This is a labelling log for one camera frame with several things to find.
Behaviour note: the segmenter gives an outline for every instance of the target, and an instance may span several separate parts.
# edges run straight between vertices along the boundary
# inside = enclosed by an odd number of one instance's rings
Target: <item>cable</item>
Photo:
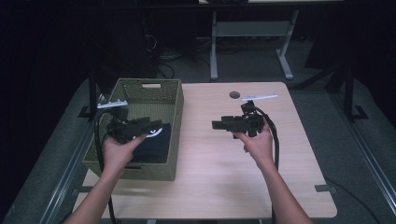
[[[270,126],[270,130],[272,133],[272,136],[274,137],[274,143],[275,143],[275,159],[274,159],[274,164],[277,170],[279,170],[279,139],[277,138],[277,130],[276,130],[276,126],[275,124],[272,122],[272,120],[270,119],[270,117],[265,114],[261,109],[259,109],[257,106],[252,106],[251,108],[254,108],[255,110],[259,111],[262,116],[265,118],[265,120],[267,121],[268,125]],[[275,224],[276,223],[276,213],[274,210],[274,207],[272,207],[272,223]]]
[[[171,76],[171,77],[167,77],[167,76],[165,75],[165,73],[164,73],[160,68],[158,68],[158,72],[159,72],[164,78],[172,79],[172,78],[175,77],[175,69],[174,69],[172,66],[170,66],[170,65],[168,65],[168,64],[165,64],[165,63],[159,63],[158,65],[162,65],[162,66],[168,67],[168,68],[172,71],[172,76]]]
[[[101,141],[100,140],[100,130],[99,130],[99,127],[100,127],[99,120],[105,113],[110,113],[110,110],[106,109],[106,110],[102,111],[98,115],[98,117],[96,118],[95,123],[94,123],[94,140],[95,140],[95,145],[96,145],[96,154],[97,154],[97,158],[99,161],[99,167],[100,167],[101,172],[103,172],[103,170],[105,168],[105,159],[103,156],[102,146],[106,139],[106,133],[103,136],[103,139]],[[110,195],[110,199],[108,200],[107,204],[108,204],[108,212],[110,213],[111,222],[113,224],[117,224],[118,221],[116,220],[116,217],[114,216],[114,208],[113,208],[113,201],[111,199],[111,195]]]
[[[373,210],[371,210],[369,208],[369,206],[367,206],[362,200],[360,200],[355,194],[353,194],[350,190],[348,190],[347,188],[345,188],[344,186],[338,184],[337,182],[335,182],[334,180],[330,179],[327,176],[324,176],[325,179],[327,179],[328,181],[332,182],[335,186],[337,186],[338,188],[342,189],[343,191],[345,191],[347,194],[349,194],[352,198],[354,198],[356,201],[358,201],[358,203],[361,204],[361,206],[363,206],[369,213],[370,215],[373,217],[373,219],[375,220],[376,223],[380,224],[380,221],[378,219],[378,217],[375,215],[375,213],[373,212]]]

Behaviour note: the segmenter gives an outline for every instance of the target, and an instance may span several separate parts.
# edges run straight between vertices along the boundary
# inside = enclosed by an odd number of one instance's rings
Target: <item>finger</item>
[[[128,149],[131,149],[132,151],[134,151],[134,149],[135,149],[137,146],[139,146],[139,144],[142,143],[142,142],[146,139],[146,136],[147,136],[146,134],[140,135],[140,136],[136,137],[134,140],[132,140],[132,141],[126,143],[125,146],[126,146]]]
[[[233,135],[239,138],[244,144],[246,144],[250,140],[250,137],[245,135],[244,133],[233,133]]]

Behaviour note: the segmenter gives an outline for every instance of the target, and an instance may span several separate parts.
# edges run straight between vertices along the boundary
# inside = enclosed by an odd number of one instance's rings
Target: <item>metal stand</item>
[[[88,77],[88,83],[90,87],[90,105],[83,106],[82,109],[79,111],[78,117],[79,118],[88,118],[89,122],[93,120],[93,118],[96,115],[97,111],[97,99],[96,99],[96,84],[95,84],[95,78],[94,78],[94,72],[91,71],[89,77]]]
[[[217,21],[217,13],[214,11],[212,51],[210,52],[210,79],[217,80],[219,78],[216,57],[217,36],[285,36],[285,43],[282,49],[276,50],[276,56],[279,59],[286,79],[293,79],[293,74],[285,56],[298,13],[299,10],[294,10],[289,21]]]

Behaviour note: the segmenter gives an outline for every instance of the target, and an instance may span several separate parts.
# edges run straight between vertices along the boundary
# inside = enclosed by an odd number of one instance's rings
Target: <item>olive green basket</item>
[[[171,138],[166,163],[129,162],[121,179],[166,180],[176,178],[178,140],[180,136],[181,115],[183,113],[183,90],[180,80],[134,79],[118,80],[109,101],[127,101],[128,119],[150,117],[171,124]],[[99,124],[99,134],[104,136],[111,116],[104,114]],[[92,137],[84,156],[83,163],[95,174],[101,174]]]

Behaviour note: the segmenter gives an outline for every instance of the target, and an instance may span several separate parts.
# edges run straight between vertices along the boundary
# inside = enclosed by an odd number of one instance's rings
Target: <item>wooden table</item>
[[[212,120],[240,116],[241,96],[278,97],[255,101],[277,127],[280,142],[279,172],[310,217],[337,213],[318,162],[309,144],[290,94],[283,83],[183,84],[184,108],[175,181],[120,180],[112,197],[117,218],[143,219],[248,219],[271,216],[271,201],[260,170],[243,150],[243,144],[223,130],[213,130]],[[98,176],[89,171],[83,186],[93,186]],[[80,193],[75,207],[87,193]],[[103,217],[108,218],[108,211]]]

